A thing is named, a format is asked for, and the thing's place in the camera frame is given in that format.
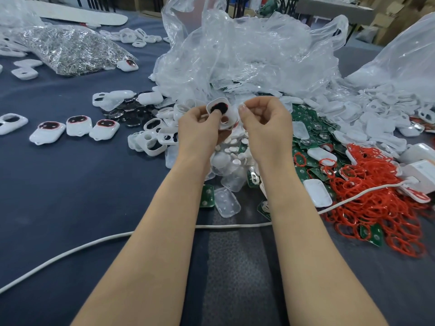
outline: blue table surface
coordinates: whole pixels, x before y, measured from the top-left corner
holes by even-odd
[[[123,27],[166,36],[162,22],[155,19],[132,16]],[[127,136],[138,129],[124,125],[109,141],[66,134],[42,146],[28,140],[43,121],[65,123],[82,114],[93,123],[102,119],[91,103],[94,93],[139,92],[154,85],[148,76],[169,44],[143,49],[121,45],[138,58],[138,71],[65,78],[43,65],[37,68],[37,79],[20,81],[10,73],[18,59],[0,56],[0,114],[13,112],[29,119],[21,129],[0,137],[0,287],[62,252],[134,230],[166,176],[164,155],[151,158],[129,149]],[[349,63],[356,53],[367,57],[364,51],[346,48],[337,56]],[[265,221],[256,212],[260,192],[244,188],[236,197],[241,213],[222,219],[215,210],[202,210],[198,224]],[[379,249],[350,241],[327,225],[391,326],[435,324],[435,228],[427,220],[421,222],[429,253],[417,260],[385,245]],[[68,325],[125,242],[114,240],[73,254],[0,295],[0,325]],[[271,228],[196,232],[181,324],[288,324]]]

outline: fingernail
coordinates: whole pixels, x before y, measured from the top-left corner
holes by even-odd
[[[239,112],[245,112],[247,110],[247,107],[245,104],[240,104],[239,105]]]

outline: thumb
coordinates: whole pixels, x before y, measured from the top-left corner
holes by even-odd
[[[245,104],[241,104],[239,106],[239,115],[240,120],[242,120],[243,125],[247,131],[255,125],[259,124],[258,120],[255,118],[255,115],[251,112],[250,109],[246,107]]]
[[[212,126],[219,127],[220,118],[222,117],[222,113],[220,110],[215,109],[207,118],[206,122]]]

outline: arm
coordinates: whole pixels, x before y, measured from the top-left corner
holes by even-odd
[[[205,107],[179,121],[177,161],[131,238],[97,284],[72,326],[179,325],[201,190],[210,170],[220,111]]]
[[[269,96],[247,101],[239,113],[268,195],[290,324],[386,326],[296,175],[290,113]]]

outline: forearm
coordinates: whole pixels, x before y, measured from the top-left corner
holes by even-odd
[[[202,168],[177,160],[74,326],[179,324],[204,184]]]
[[[292,165],[262,172],[291,325],[387,325],[326,231]]]

